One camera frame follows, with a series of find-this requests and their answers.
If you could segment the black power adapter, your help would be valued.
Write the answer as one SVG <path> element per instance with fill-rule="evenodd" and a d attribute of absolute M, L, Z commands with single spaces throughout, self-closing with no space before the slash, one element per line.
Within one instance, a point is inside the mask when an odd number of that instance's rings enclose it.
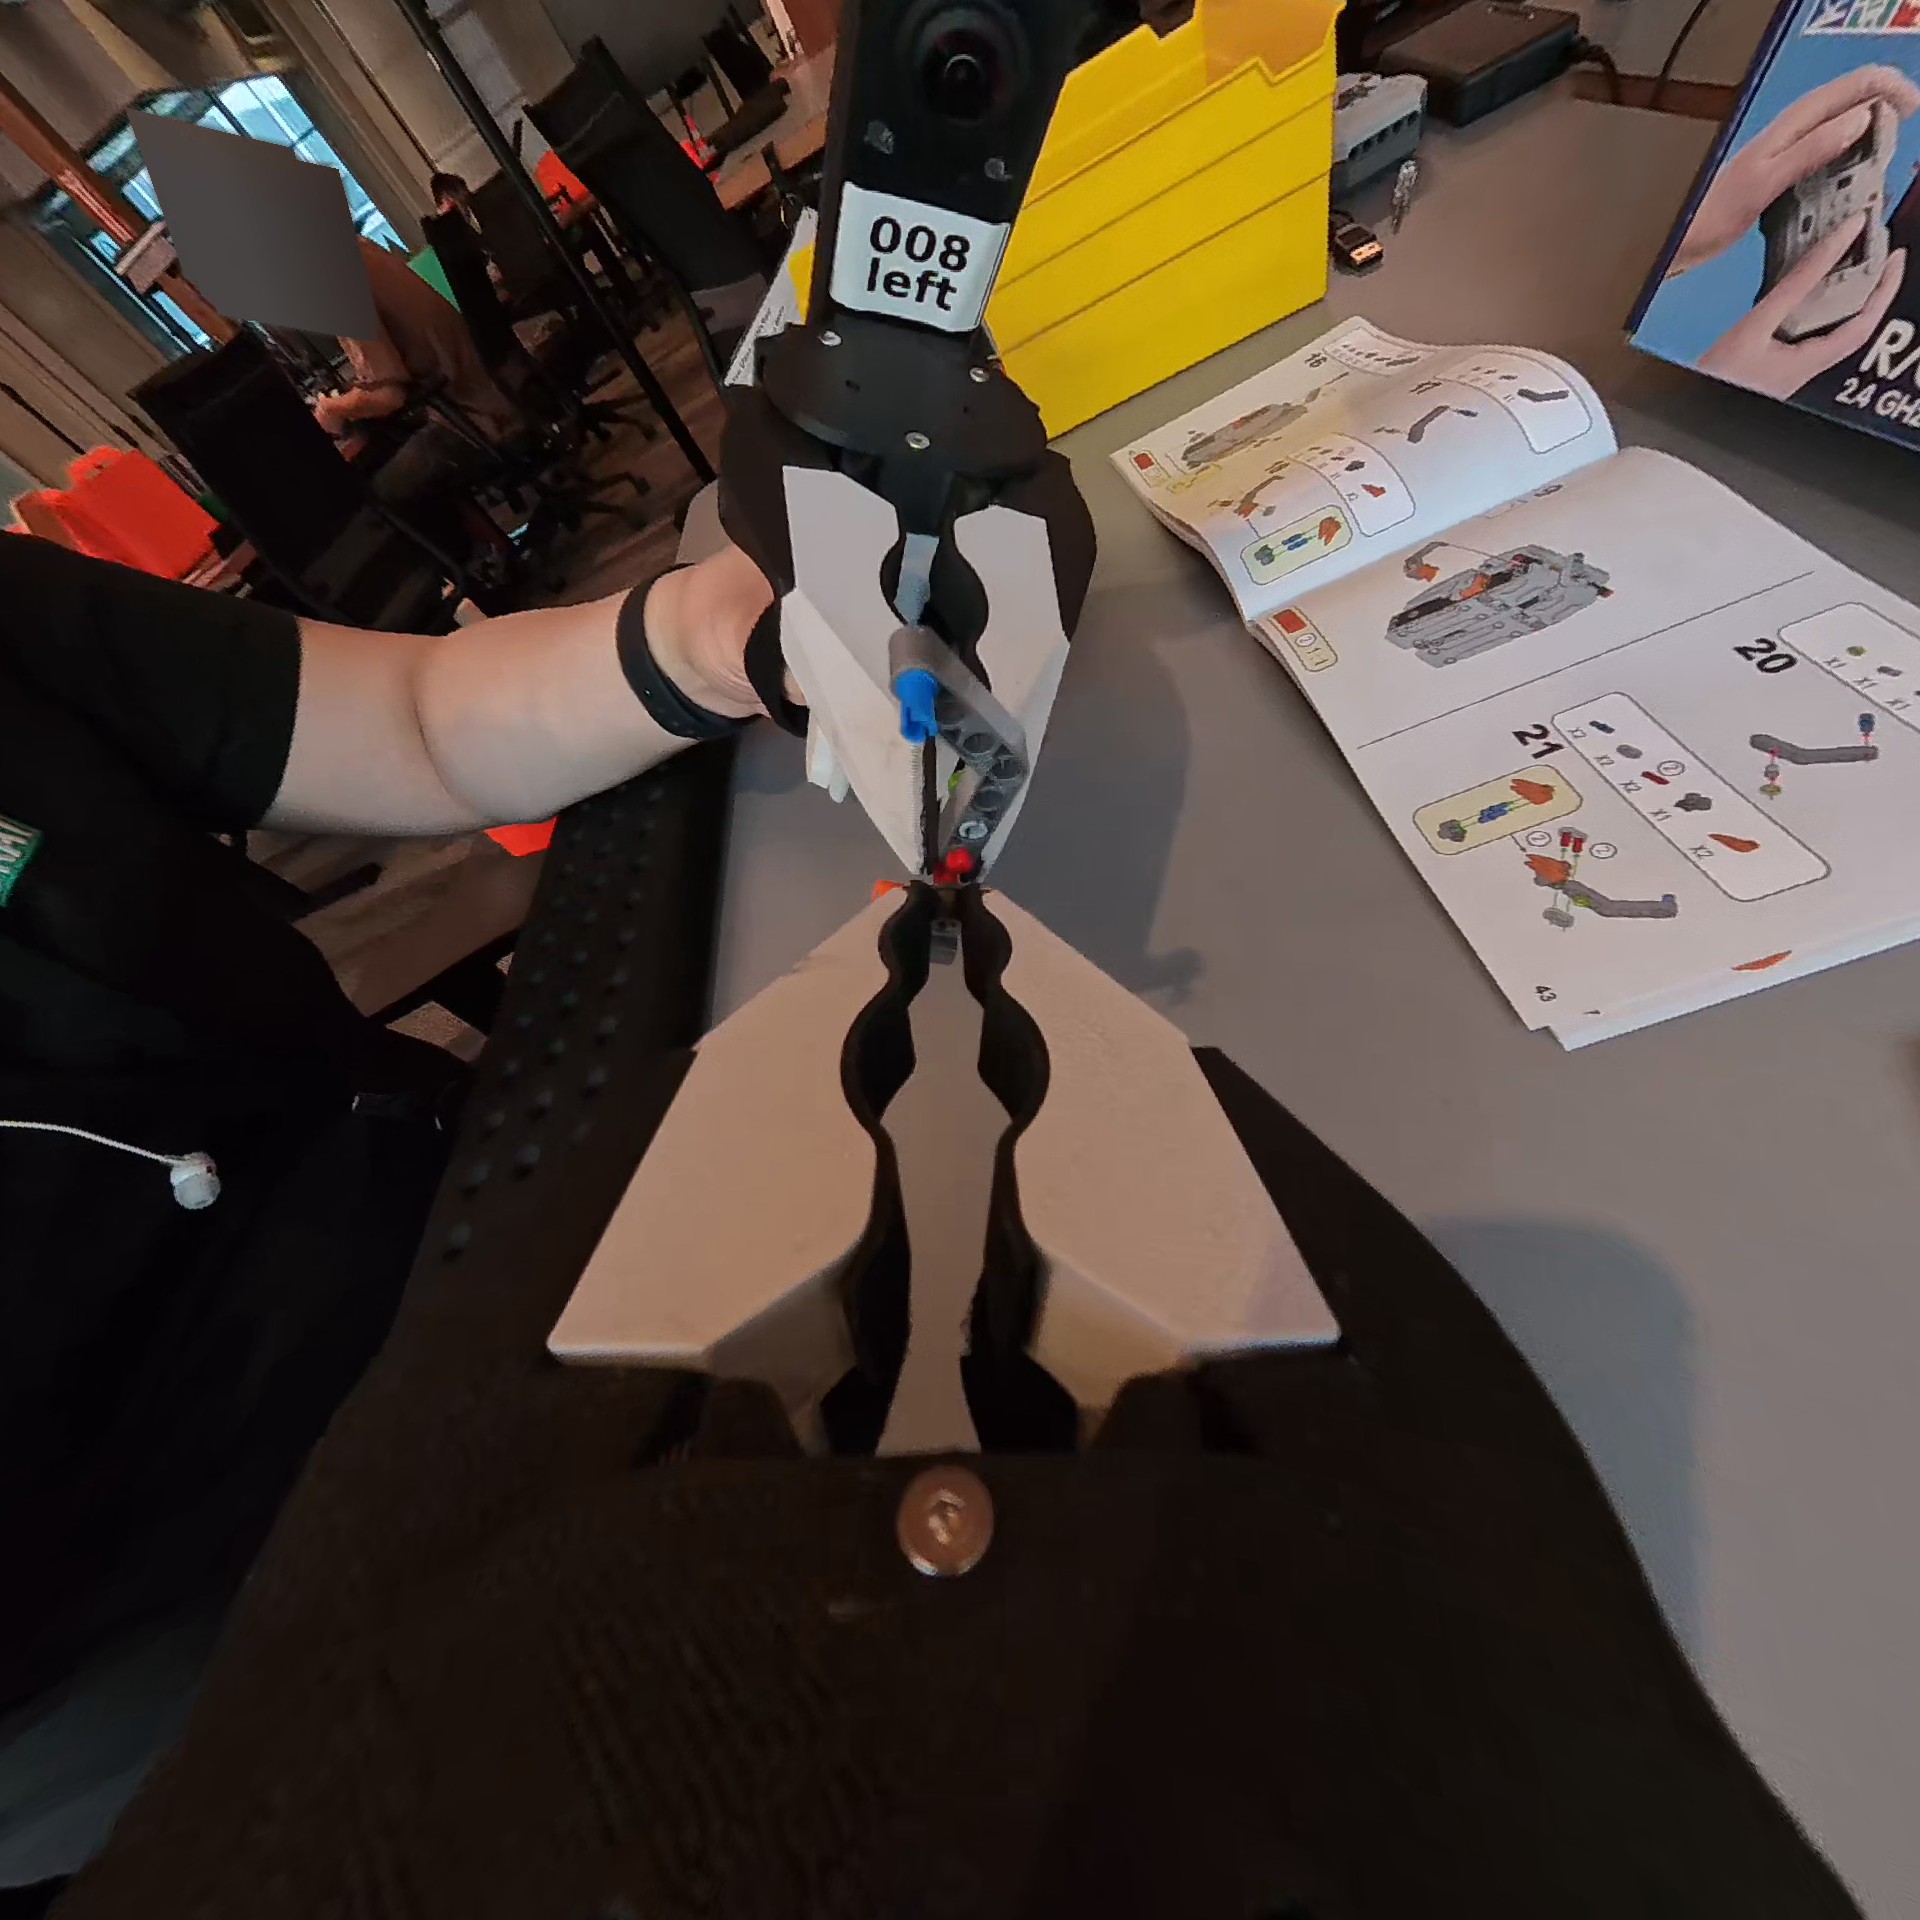
<path fill-rule="evenodd" d="M 1560 80 L 1581 45 L 1580 15 L 1560 8 L 1473 2 L 1397 47 L 1399 70 L 1426 82 L 1426 107 L 1450 128 Z"/>

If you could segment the black wristband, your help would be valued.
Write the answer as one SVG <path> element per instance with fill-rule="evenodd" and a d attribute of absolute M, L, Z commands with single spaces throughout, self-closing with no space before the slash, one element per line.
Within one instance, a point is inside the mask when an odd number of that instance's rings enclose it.
<path fill-rule="evenodd" d="M 744 733 L 757 715 L 725 715 L 692 703 L 663 670 L 644 624 L 649 597 L 683 562 L 665 568 L 655 578 L 626 591 L 615 613 L 615 657 L 631 695 L 649 721 L 673 741 L 707 744 Z"/>

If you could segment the person's left forearm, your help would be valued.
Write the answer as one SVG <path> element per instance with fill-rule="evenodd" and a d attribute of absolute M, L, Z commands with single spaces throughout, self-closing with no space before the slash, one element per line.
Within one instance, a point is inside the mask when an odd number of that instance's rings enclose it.
<path fill-rule="evenodd" d="M 259 821 L 375 834 L 531 826 L 683 753 L 619 672 L 621 597 L 447 635 L 297 622 L 296 722 Z"/>

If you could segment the grey angled toy beam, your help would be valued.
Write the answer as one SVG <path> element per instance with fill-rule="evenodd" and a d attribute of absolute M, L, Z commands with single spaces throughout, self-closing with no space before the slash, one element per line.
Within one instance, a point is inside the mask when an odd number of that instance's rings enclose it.
<path fill-rule="evenodd" d="M 899 627 L 887 670 L 913 751 L 913 849 L 940 896 L 931 953 L 952 963 L 961 903 L 979 894 L 1019 815 L 1033 774 L 1024 728 L 988 681 L 932 630 Z"/>

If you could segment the open white instruction booklet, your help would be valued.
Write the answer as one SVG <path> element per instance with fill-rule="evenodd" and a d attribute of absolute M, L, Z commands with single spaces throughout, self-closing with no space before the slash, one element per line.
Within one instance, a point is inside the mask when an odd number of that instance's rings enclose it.
<path fill-rule="evenodd" d="M 1915 608 L 1569 361 L 1349 320 L 1111 462 L 1563 1050 L 1915 942 Z"/>

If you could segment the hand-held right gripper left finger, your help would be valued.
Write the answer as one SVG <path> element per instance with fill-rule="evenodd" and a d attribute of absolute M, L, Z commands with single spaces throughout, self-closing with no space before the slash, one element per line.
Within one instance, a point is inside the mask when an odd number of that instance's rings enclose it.
<path fill-rule="evenodd" d="M 713 1026 L 546 1337 L 556 1361 L 768 1387 L 879 1450 L 911 1325 L 883 1115 L 915 1071 L 925 885 L 887 887 Z"/>

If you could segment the light grey toy battery block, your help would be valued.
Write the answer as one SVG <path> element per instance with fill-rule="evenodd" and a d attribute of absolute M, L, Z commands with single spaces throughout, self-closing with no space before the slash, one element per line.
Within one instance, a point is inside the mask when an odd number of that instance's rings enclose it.
<path fill-rule="evenodd" d="M 1336 78 L 1329 192 L 1344 203 L 1378 176 L 1393 176 L 1425 137 L 1428 82 L 1421 75 L 1341 73 Z"/>

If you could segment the yellow plastic bin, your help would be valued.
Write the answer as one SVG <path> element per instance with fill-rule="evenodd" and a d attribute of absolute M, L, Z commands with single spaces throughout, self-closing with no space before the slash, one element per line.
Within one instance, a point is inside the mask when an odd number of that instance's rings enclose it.
<path fill-rule="evenodd" d="M 1329 291 L 1340 2 L 1197 2 L 1063 86 L 988 333 L 1048 438 Z"/>

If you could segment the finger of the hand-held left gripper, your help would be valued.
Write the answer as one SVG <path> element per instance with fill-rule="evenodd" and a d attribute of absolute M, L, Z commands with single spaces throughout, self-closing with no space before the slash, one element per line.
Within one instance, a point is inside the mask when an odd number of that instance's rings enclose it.
<path fill-rule="evenodd" d="M 784 469 L 796 571 L 783 602 L 783 657 L 808 706 L 808 781 L 857 800 L 913 875 L 928 875 L 940 818 L 940 753 L 900 735 L 890 648 L 900 630 L 881 565 L 900 531 L 892 504 L 841 472 Z"/>
<path fill-rule="evenodd" d="M 1023 722 L 1033 778 L 1069 651 L 1049 531 L 1023 513 L 973 513 L 954 526 L 952 544 L 988 595 L 971 667 Z"/>

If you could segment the black office chair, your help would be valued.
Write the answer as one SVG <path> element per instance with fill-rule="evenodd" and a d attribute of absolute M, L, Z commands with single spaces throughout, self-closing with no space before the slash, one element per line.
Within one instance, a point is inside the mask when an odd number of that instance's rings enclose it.
<path fill-rule="evenodd" d="M 609 213 L 619 239 L 673 270 L 697 297 L 728 288 L 768 294 L 752 233 L 722 209 L 599 38 L 588 38 L 565 82 L 531 103 L 546 146 Z"/>

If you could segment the person's black shirt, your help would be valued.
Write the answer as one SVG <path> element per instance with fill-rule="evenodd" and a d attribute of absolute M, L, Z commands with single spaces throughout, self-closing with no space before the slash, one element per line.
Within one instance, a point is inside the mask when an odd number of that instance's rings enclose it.
<path fill-rule="evenodd" d="M 292 615 L 2 555 L 2 1701 L 233 1594 L 393 1328 L 467 1071 L 361 1017 L 235 839 Z"/>

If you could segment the person's left hand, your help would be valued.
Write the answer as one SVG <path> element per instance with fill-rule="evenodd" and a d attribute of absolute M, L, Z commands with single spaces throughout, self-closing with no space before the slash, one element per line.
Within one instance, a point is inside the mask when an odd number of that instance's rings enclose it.
<path fill-rule="evenodd" d="M 655 663 L 692 706 L 745 721 L 768 706 L 748 672 L 748 646 L 775 591 L 735 542 L 705 560 L 663 575 L 644 599 L 644 639 Z"/>

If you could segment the blue robot kit box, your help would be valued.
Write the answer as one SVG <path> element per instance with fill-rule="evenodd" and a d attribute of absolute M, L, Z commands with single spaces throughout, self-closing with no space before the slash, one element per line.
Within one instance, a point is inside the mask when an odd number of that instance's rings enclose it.
<path fill-rule="evenodd" d="M 1919 5 L 1778 5 L 1634 351 L 1919 449 Z"/>

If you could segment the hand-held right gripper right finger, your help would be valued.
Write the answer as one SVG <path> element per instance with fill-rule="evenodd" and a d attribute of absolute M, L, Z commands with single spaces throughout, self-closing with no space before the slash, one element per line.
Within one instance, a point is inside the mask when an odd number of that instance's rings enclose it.
<path fill-rule="evenodd" d="M 1065 1455 L 1125 1385 L 1337 1344 L 1178 1025 L 1008 896 L 955 903 L 1004 1129 L 963 1385 L 989 1455 Z"/>

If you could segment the black perforated panel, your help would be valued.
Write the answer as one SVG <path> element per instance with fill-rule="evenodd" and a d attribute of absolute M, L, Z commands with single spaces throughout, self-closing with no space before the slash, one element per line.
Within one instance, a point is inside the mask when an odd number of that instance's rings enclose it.
<path fill-rule="evenodd" d="M 424 1231 L 408 1312 L 460 1350 L 546 1339 L 713 1010 L 736 746 L 562 813 Z"/>

